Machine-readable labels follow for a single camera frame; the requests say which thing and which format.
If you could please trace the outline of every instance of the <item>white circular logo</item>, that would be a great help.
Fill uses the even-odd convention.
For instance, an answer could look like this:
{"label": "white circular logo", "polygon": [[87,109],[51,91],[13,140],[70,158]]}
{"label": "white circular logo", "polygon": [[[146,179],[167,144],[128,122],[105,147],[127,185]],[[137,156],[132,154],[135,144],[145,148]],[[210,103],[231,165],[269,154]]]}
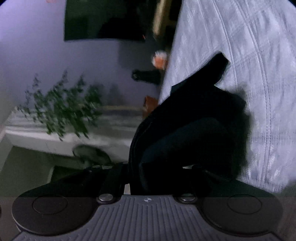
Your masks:
{"label": "white circular logo", "polygon": [[152,201],[152,199],[151,199],[151,198],[149,198],[149,197],[147,197],[147,198],[144,198],[144,201],[145,201],[145,202],[151,202],[151,201]]}

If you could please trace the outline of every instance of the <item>ribbed surface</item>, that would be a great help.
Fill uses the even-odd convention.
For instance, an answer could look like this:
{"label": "ribbed surface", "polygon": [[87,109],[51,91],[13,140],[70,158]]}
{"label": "ribbed surface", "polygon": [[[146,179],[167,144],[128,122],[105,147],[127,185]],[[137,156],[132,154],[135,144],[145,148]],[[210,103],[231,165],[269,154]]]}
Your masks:
{"label": "ribbed surface", "polygon": [[100,206],[83,227],[55,237],[22,232],[14,241],[279,241],[272,234],[240,238],[207,224],[193,205],[171,196],[123,196],[115,204]]}

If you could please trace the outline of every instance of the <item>black television screen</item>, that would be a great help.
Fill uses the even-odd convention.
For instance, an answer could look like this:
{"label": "black television screen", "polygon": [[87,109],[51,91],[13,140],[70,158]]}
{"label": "black television screen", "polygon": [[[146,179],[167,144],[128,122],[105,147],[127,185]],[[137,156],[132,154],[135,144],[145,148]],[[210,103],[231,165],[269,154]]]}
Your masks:
{"label": "black television screen", "polygon": [[67,0],[64,40],[143,41],[146,31],[143,6],[141,0]]}

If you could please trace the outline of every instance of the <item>gray plastic device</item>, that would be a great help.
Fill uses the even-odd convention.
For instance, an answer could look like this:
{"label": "gray plastic device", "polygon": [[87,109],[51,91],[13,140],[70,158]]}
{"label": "gray plastic device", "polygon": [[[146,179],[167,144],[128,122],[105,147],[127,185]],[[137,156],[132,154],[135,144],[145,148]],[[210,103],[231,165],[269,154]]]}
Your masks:
{"label": "gray plastic device", "polygon": [[82,227],[58,236],[21,232],[13,241],[280,241],[272,233],[234,236],[209,225],[194,204],[172,196],[123,195],[100,205]]}

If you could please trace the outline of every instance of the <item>white bedspread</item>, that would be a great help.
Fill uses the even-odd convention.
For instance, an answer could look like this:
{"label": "white bedspread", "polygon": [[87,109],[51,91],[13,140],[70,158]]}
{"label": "white bedspread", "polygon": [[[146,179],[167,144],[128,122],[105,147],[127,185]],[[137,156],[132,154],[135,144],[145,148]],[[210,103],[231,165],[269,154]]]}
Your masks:
{"label": "white bedspread", "polygon": [[288,0],[184,0],[160,103],[221,51],[218,87],[245,91],[251,114],[241,180],[280,192],[296,181],[296,8]]}

